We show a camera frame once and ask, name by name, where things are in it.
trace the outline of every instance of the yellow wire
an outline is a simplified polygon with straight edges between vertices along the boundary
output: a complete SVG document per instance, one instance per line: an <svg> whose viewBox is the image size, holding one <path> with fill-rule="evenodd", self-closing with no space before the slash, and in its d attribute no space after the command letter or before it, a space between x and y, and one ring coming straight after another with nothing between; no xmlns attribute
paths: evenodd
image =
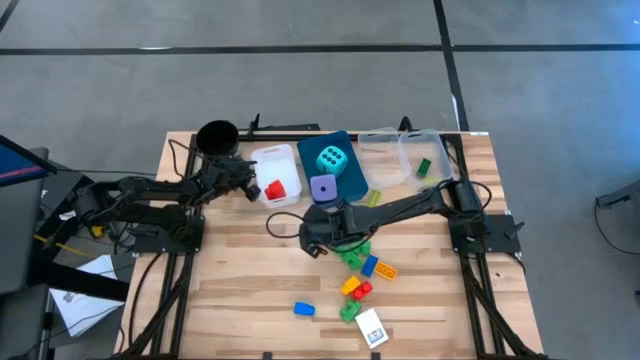
<svg viewBox="0 0 640 360"><path fill-rule="evenodd" d="M42 236L40 236L38 234L34 234L33 238L36 239L36 240L40 240L45 244L48 242L47 239L43 238ZM71 246L67 246L67 245L59 244L59 243L56 243L56 246L59 247L60 249L67 250L67 251L72 252L72 253L74 253L76 255L84 256L84 257L89 258L91 260L96 258L96 256L94 256L94 255L87 254L87 253L82 252L82 251L80 251L78 249L74 249Z"/></svg>

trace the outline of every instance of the red toy brick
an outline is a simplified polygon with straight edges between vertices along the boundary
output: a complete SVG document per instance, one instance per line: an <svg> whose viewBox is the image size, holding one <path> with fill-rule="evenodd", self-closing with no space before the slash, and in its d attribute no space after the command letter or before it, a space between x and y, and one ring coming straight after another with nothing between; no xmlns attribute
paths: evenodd
<svg viewBox="0 0 640 360"><path fill-rule="evenodd" d="M267 195L267 199L276 200L287 196L284 191L284 186L280 180L276 180L267 186L267 189L264 191L264 194Z"/></svg>
<svg viewBox="0 0 640 360"><path fill-rule="evenodd" d="M369 284L368 281L365 281L362 284L360 284L360 286L358 286L355 290L353 290L353 293L351 294L354 300L359 301L360 299L365 297L368 293L370 293L371 290L373 290L373 286L371 286L371 284Z"/></svg>

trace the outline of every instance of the cyan die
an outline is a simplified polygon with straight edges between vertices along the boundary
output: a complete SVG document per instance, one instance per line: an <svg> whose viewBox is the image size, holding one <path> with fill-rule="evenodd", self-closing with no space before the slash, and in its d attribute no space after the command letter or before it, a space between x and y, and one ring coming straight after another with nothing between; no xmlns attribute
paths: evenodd
<svg viewBox="0 0 640 360"><path fill-rule="evenodd" d="M323 174L333 174L338 177L347 167L347 155L335 146L327 146L318 156L316 167Z"/></svg>

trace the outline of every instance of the black cup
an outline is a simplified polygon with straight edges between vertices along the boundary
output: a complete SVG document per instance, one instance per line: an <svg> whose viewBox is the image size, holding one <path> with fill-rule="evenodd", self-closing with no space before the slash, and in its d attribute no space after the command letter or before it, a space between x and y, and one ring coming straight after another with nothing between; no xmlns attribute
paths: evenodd
<svg viewBox="0 0 640 360"><path fill-rule="evenodd" d="M198 131L196 147L205 156L234 155L238 151L238 128L227 120L214 120Z"/></svg>

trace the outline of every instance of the black floor line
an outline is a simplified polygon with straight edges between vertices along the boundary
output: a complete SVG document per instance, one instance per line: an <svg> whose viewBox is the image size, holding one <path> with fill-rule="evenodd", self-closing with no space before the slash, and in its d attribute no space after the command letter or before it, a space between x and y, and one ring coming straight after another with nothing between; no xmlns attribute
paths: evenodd
<svg viewBox="0 0 640 360"><path fill-rule="evenodd" d="M453 52L640 51L640 44L452 45Z"/></svg>
<svg viewBox="0 0 640 360"><path fill-rule="evenodd" d="M436 11L436 19L438 20L438 29L440 30L440 38L442 39L442 53L444 54L444 63L447 67L447 75L449 77L449 87L451 95L455 102L454 107L458 118L458 130L469 131L469 122L467 121L467 112L464 108L464 100L462 99L462 89L460 88L460 79L456 70L456 62L453 58L451 47L451 39L449 37L449 29L447 28L447 18L444 14L442 0L433 0L433 6Z"/></svg>
<svg viewBox="0 0 640 360"><path fill-rule="evenodd" d="M48 48L0 49L0 55L201 55L201 54L305 54L305 53L398 53L441 51L436 44L321 44L277 46L209 46L144 48Z"/></svg>
<svg viewBox="0 0 640 360"><path fill-rule="evenodd" d="M4 29L5 25L7 25L7 21L9 21L11 14L13 14L13 10L16 9L16 6L18 6L19 2L20 0L11 0L11 2L9 2L9 5L7 5L7 8L4 9L4 12L0 17L0 32L2 32L2 29Z"/></svg>

